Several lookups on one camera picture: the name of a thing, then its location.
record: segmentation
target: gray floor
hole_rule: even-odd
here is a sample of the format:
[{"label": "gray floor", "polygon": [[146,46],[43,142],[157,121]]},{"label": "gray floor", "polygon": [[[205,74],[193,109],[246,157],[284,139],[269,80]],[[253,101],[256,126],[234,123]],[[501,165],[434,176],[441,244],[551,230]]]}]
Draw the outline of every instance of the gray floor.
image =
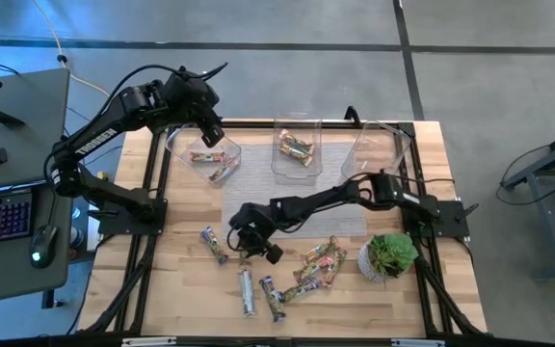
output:
[{"label": "gray floor", "polygon": [[[58,33],[69,39],[399,44],[390,0],[160,0],[150,7],[116,2],[122,0],[41,1]],[[411,44],[555,46],[554,0],[403,0],[403,6]],[[50,33],[30,1],[0,0],[0,38],[49,39]],[[52,48],[0,47],[0,63],[21,72],[54,68],[56,54]],[[225,117],[305,111],[337,119],[354,104],[368,119],[412,120],[400,52],[69,49],[66,54],[78,75],[107,89],[143,64],[204,70],[229,61],[211,81],[222,98],[217,110]],[[515,157],[555,139],[555,55],[414,54],[413,60],[425,118],[441,122],[458,192],[466,203],[481,203],[469,224],[489,331],[555,342],[555,281],[532,280],[549,265],[536,208],[507,206],[493,195]],[[131,83],[158,77],[166,74],[147,72]],[[102,102],[102,94],[72,83],[69,106],[81,114],[90,116]],[[70,131],[82,124],[68,114]],[[92,169],[112,173],[117,158],[108,155]],[[523,189],[509,197],[530,198]],[[555,196],[550,206],[555,218]],[[68,307],[42,311],[37,295],[0,301],[0,338],[63,334],[82,300],[89,268],[72,267],[66,287],[58,290],[58,297],[71,301]]]}]

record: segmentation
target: wooden tabletop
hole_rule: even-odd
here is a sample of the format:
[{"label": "wooden tabletop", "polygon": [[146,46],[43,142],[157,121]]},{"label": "wooden tabletop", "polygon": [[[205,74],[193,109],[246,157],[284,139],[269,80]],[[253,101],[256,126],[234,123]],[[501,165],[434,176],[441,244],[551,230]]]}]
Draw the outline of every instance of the wooden tabletop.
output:
[{"label": "wooden tabletop", "polygon": [[[435,121],[414,123],[423,174],[426,179],[450,178],[451,172]],[[175,145],[185,147],[198,133],[184,130]],[[240,145],[270,144],[272,129],[227,129],[226,136]],[[323,130],[323,142],[353,142],[355,130]],[[126,188],[140,187],[151,134],[147,130],[126,135],[119,161],[116,183]],[[157,185],[156,165],[152,187]],[[450,182],[427,184],[429,194],[439,200],[455,197]],[[262,289],[261,277],[270,275],[278,290],[292,286],[292,272],[302,267],[300,256],[325,239],[279,239],[284,255],[277,265],[265,258],[251,259],[257,313],[244,317],[237,277],[238,254],[219,267],[198,234],[207,226],[218,239],[222,218],[223,195],[202,177],[172,158],[166,190],[169,209],[165,232],[158,239],[146,300],[143,334],[230,335],[230,336],[319,336],[319,337],[417,337],[424,335],[416,275],[413,267],[396,280],[385,284],[367,280],[357,268],[360,247],[372,234],[403,232],[398,208],[386,212],[365,211],[368,235],[339,238],[348,251],[330,290],[316,290],[297,298],[285,307],[286,320],[274,324]],[[93,272],[82,309],[79,328],[93,323],[111,303],[123,280],[130,237],[117,236],[97,252]],[[455,240],[439,239],[445,286],[470,321],[486,330],[472,265],[468,253]],[[438,304],[430,287],[435,322],[440,327]],[[136,303],[136,289],[128,307],[129,324]]]}]

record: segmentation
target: black desk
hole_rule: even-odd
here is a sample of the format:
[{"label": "black desk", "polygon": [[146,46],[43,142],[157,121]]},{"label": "black desk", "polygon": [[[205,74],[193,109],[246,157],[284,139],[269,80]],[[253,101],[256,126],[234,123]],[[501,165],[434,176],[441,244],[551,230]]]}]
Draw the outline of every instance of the black desk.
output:
[{"label": "black desk", "polygon": [[[14,131],[0,124],[0,147],[9,156],[9,162],[0,166],[0,187],[40,180],[44,158],[63,134],[68,72],[55,69],[0,80],[0,110],[27,123]],[[42,185],[34,203],[34,230],[48,221],[52,199],[50,188]],[[45,269],[30,265],[29,237],[0,242],[0,299],[66,283],[71,209],[72,199],[57,197],[53,215],[53,224],[59,228],[57,250]]]}]

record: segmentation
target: gray mat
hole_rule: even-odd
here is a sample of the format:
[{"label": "gray mat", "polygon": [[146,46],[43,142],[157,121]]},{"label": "gray mat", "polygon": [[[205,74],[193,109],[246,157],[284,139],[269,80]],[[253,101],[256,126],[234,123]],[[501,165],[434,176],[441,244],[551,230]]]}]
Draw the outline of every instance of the gray mat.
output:
[{"label": "gray mat", "polygon": [[[349,143],[323,144],[323,172],[314,185],[277,184],[271,170],[273,147],[241,146],[241,165],[223,186],[222,230],[230,230],[228,220],[245,202],[268,204],[271,198],[306,197],[339,184],[340,168],[352,146],[353,144]],[[272,237],[321,238],[331,235],[349,237],[365,234],[367,224],[362,208],[358,205],[343,205],[311,216],[295,233],[276,231]]]}]

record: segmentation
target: clear plastic bin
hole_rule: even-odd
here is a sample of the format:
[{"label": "clear plastic bin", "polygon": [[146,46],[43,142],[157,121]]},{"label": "clear plastic bin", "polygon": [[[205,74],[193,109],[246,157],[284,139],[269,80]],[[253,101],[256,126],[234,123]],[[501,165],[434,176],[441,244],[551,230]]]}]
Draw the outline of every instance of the clear plastic bin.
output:
[{"label": "clear plastic bin", "polygon": [[[297,139],[314,146],[311,161],[307,166],[280,150],[282,145],[280,134],[284,129]],[[323,171],[322,152],[321,119],[314,119],[308,114],[288,114],[275,119],[271,169],[274,172],[276,183],[313,185],[318,175]]]},{"label": "clear plastic bin", "polygon": [[[237,169],[241,163],[241,147],[224,136],[213,148],[207,147],[202,141],[202,133],[197,129],[198,137],[185,149],[173,147],[174,137],[177,132],[172,133],[166,141],[166,148],[176,155],[185,165],[197,172],[212,184],[219,185],[225,181]],[[218,162],[196,162],[192,160],[191,153],[224,153],[222,161]]]},{"label": "clear plastic bin", "polygon": [[376,120],[367,121],[342,165],[342,180],[354,174],[380,170],[388,174],[398,173],[409,146],[410,137],[403,131]]}]

